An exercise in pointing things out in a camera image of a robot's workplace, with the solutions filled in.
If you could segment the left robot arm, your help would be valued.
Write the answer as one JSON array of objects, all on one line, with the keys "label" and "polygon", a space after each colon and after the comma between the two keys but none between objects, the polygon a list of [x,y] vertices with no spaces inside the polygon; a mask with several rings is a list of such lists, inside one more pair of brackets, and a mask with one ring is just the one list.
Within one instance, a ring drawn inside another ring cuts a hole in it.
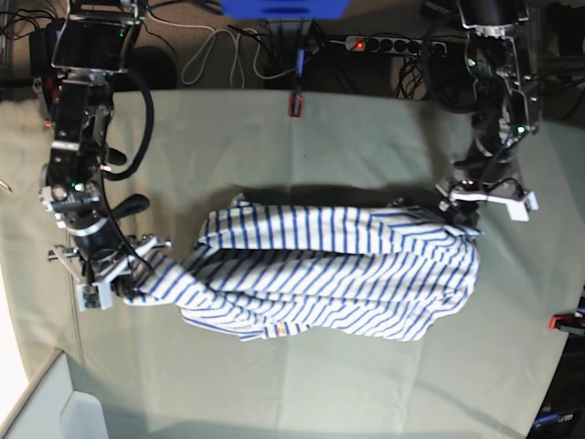
[{"label": "left robot arm", "polygon": [[[473,80],[470,103],[442,98],[431,76],[431,40],[453,18],[467,33],[464,65]],[[458,1],[422,39],[420,66],[431,98],[445,111],[472,116],[467,152],[452,160],[451,173],[435,186],[442,196],[439,208],[454,224],[470,224],[487,203],[504,206],[511,220],[523,222],[538,208],[518,164],[518,147],[537,132],[541,118],[531,42],[524,1]]]}]

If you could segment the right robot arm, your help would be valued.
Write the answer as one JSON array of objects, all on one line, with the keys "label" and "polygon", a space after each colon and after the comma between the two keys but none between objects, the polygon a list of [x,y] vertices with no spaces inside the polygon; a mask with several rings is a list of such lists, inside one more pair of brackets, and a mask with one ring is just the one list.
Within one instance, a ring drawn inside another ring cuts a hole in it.
[{"label": "right robot arm", "polygon": [[[134,298],[134,268],[149,269],[146,254],[168,244],[154,235],[123,234],[120,221],[147,210],[150,201],[134,194],[112,207],[105,189],[106,182],[138,170],[152,139],[152,94],[126,62],[146,12],[145,1],[70,1],[52,55],[63,79],[51,110],[54,138],[38,198],[72,238],[72,247],[57,245],[48,259],[68,270],[82,311],[108,309],[114,296]],[[133,160],[106,141],[119,75],[132,79],[144,98],[144,133]]]}]

